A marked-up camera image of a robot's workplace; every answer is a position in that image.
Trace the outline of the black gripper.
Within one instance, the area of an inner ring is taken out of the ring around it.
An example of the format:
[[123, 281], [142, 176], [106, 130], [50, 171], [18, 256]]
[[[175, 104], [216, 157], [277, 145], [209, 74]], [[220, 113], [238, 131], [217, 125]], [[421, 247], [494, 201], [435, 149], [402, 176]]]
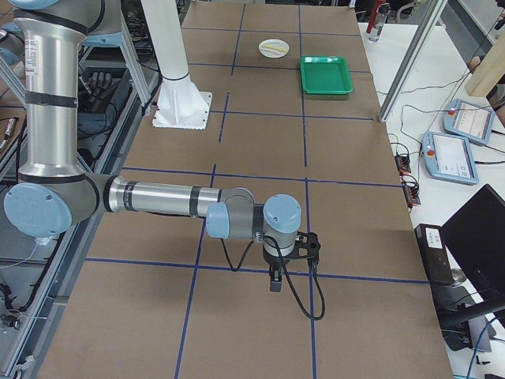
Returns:
[[280, 292], [282, 290], [282, 263], [278, 256], [274, 257], [268, 252], [263, 252], [263, 258], [269, 265], [269, 277], [271, 292]]

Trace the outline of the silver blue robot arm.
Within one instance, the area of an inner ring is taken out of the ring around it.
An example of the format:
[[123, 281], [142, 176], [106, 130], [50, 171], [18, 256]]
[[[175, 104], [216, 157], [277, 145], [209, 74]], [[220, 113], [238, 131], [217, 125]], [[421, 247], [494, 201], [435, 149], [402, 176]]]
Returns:
[[15, 1], [24, 34], [28, 159], [7, 193], [8, 220], [45, 238], [104, 212], [150, 212], [204, 219], [209, 236], [247, 238], [263, 246], [271, 289], [289, 279], [301, 247], [301, 207], [285, 194], [259, 204], [246, 189], [212, 189], [126, 181], [88, 173], [77, 163], [78, 53], [89, 43], [122, 39], [118, 1]]

